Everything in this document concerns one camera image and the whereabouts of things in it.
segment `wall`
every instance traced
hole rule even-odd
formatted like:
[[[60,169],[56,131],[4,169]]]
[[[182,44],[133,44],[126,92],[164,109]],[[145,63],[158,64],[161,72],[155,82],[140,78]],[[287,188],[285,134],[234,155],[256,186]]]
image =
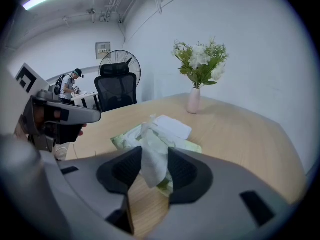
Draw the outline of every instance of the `wall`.
[[[283,127],[308,172],[319,141],[318,58],[308,33],[285,0],[139,0],[125,20],[124,49],[141,65],[139,102],[190,92],[172,56],[174,40],[215,37],[230,58],[226,73],[203,96],[270,118]]]
[[[8,61],[8,69],[15,76],[27,63],[47,80],[76,68],[99,66],[101,60],[96,60],[98,42],[111,42],[111,49],[118,50],[123,46],[124,36],[114,22],[83,22],[71,25],[71,28],[62,26],[22,45]]]

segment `wooden table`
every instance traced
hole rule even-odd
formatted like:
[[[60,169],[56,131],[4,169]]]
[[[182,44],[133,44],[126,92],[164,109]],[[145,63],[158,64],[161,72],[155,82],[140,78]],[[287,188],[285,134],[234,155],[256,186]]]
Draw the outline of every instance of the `wooden table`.
[[[116,150],[110,138],[166,115],[192,127],[189,141],[205,155],[241,165],[278,191],[289,203],[304,193],[306,177],[298,154],[282,127],[259,114],[221,101],[202,97],[198,114],[187,113],[188,94],[179,94],[102,114],[99,122],[83,129],[71,143],[67,160],[92,157]],[[135,236],[143,237],[168,211],[168,199],[149,189],[138,176],[129,190]]]

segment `vase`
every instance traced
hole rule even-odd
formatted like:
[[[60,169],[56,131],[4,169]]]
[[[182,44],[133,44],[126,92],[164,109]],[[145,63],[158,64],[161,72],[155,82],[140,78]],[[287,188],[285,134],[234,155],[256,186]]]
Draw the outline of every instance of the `vase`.
[[[200,105],[200,89],[192,88],[189,101],[186,106],[186,111],[188,111],[190,114],[196,114],[199,110]]]

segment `headrest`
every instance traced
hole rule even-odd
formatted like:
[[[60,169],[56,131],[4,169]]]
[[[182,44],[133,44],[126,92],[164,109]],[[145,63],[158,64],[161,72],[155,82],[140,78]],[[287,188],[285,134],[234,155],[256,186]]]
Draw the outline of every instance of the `headrest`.
[[[128,64],[125,62],[102,65],[100,68],[100,75],[102,77],[111,77],[129,73]]]

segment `electric fan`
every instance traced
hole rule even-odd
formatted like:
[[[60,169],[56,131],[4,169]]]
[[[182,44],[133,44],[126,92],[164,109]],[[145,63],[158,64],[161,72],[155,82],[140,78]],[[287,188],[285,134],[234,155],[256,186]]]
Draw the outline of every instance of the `electric fan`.
[[[129,67],[129,73],[133,73],[136,75],[136,86],[138,86],[141,78],[140,64],[137,58],[126,50],[114,50],[108,53],[101,61],[101,64],[99,67],[99,76],[101,76],[100,69],[103,65],[118,64],[118,63],[127,63]]]

